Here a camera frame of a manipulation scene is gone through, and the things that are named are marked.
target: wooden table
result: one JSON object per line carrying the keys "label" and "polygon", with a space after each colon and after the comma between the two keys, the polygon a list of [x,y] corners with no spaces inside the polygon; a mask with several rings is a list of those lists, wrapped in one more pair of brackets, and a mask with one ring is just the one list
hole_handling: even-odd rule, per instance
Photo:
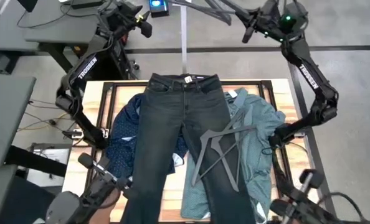
{"label": "wooden table", "polygon": [[[273,94],[276,101],[277,109],[286,114],[286,122],[292,123],[298,119],[295,105],[293,102],[292,94],[290,92],[290,86],[286,79],[273,79],[272,82]],[[118,83],[128,83],[129,81],[118,81]],[[131,83],[144,83],[145,81],[131,81]],[[84,114],[89,120],[96,125],[98,112],[100,107],[100,101],[102,96],[104,82],[88,82],[83,98]],[[224,91],[239,88],[240,86],[226,85],[223,86]],[[249,93],[259,95],[259,89],[256,86],[245,86]],[[135,94],[143,92],[145,86],[131,86],[130,88],[117,89],[115,94],[115,107],[113,110],[114,117],[120,112],[123,106],[125,106],[128,100]],[[264,89],[264,95],[268,95],[268,91]],[[107,93],[107,100],[105,103],[104,113],[102,116],[102,127],[107,126],[107,111],[110,104],[111,92]],[[295,187],[300,188],[301,183],[298,178],[304,169],[310,168],[310,162],[308,155],[303,150],[305,147],[303,139],[295,139],[293,143],[287,145],[287,154],[290,168],[292,171],[293,183]],[[81,153],[91,153],[91,147],[74,147],[70,153],[69,163],[67,166],[67,173],[65,176],[63,191],[71,191],[77,195],[81,195],[86,181],[87,169],[77,162],[77,159]],[[176,173],[167,176],[166,184],[164,186],[160,222],[189,222],[193,220],[184,219],[180,216],[181,202],[183,197],[184,180],[186,173],[186,164],[181,167],[176,167]],[[278,198],[277,188],[275,185],[275,178],[273,172],[272,176],[272,199]],[[318,201],[318,194],[316,190],[311,190],[309,197],[312,201]],[[120,200],[115,206],[111,214],[111,222],[119,222],[123,214],[127,199],[120,197]],[[269,213],[269,217],[275,215],[273,212]]]}

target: blue light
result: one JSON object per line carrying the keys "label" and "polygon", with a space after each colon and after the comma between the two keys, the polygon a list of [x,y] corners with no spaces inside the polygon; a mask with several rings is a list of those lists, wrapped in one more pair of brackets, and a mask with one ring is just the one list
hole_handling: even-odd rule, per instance
{"label": "blue light", "polygon": [[157,6],[160,6],[160,5],[161,5],[161,1],[159,1],[159,0],[152,1],[152,6],[157,7]]}

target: gray floor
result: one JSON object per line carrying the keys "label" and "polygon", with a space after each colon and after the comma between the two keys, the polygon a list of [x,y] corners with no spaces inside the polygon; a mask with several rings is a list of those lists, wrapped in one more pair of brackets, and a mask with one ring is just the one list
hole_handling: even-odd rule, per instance
{"label": "gray floor", "polygon": [[[146,0],[134,0],[145,3]],[[238,0],[247,7],[260,6],[264,0]],[[306,31],[310,45],[370,45],[370,0],[303,0],[310,12]],[[172,8],[170,17],[151,19],[153,36],[144,38],[136,30],[130,35],[128,48],[150,49],[181,46],[180,14]],[[245,46],[240,40],[244,28],[233,18],[227,25],[188,9],[188,45],[190,47]],[[277,43],[254,35],[247,46],[276,46]],[[355,199],[365,217],[370,219],[370,51],[313,52],[313,58],[339,93],[339,115],[327,124],[314,128],[330,190],[342,191]],[[163,75],[181,73],[180,54],[131,55],[141,65],[142,79],[152,72]],[[221,78],[290,78],[288,65],[279,52],[189,54],[190,73],[218,73]],[[54,101],[55,89],[63,70],[46,56],[22,57],[12,75],[37,77],[33,98]],[[313,93],[302,80],[307,105]],[[29,113],[53,118],[59,110],[34,109]],[[25,116],[21,126],[34,122]],[[59,127],[67,128],[70,121]],[[14,143],[28,147],[32,142],[62,143],[60,131],[45,128],[21,131]],[[343,199],[335,199],[340,218],[356,219],[352,207]]]}

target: jeans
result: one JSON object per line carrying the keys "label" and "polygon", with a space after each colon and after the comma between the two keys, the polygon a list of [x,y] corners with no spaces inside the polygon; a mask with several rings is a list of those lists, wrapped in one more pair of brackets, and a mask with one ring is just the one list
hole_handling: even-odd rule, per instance
{"label": "jeans", "polygon": [[[230,121],[221,83],[217,75],[197,78],[186,83],[181,76],[153,74],[141,103],[140,126],[136,144],[133,185],[135,192],[128,199],[120,223],[157,223],[167,170],[180,131],[183,132],[192,158],[201,151],[200,137],[208,129],[222,131]],[[235,143],[234,135],[226,135],[220,145],[223,152]],[[231,150],[226,159],[236,177],[238,150]],[[219,155],[207,147],[199,174]],[[211,211],[211,221],[220,223],[255,223],[245,181],[240,169],[236,192],[222,162],[217,163],[203,178]]]}

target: teal shirt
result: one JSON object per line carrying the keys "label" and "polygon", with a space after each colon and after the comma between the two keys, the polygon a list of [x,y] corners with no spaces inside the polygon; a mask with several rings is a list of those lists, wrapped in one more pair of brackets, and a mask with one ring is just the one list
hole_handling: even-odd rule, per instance
{"label": "teal shirt", "polygon": [[[247,125],[256,127],[243,138],[240,159],[256,222],[265,223],[271,201],[272,156],[262,154],[262,150],[270,147],[268,137],[283,124],[285,115],[275,111],[263,98],[248,94],[243,88],[235,92],[235,99],[225,93],[230,116],[233,117],[241,108],[245,109],[245,116],[236,121],[234,128]],[[191,185],[194,169],[195,162],[188,156],[181,216],[200,220],[209,216],[209,207],[202,182],[199,181],[194,187]]]}

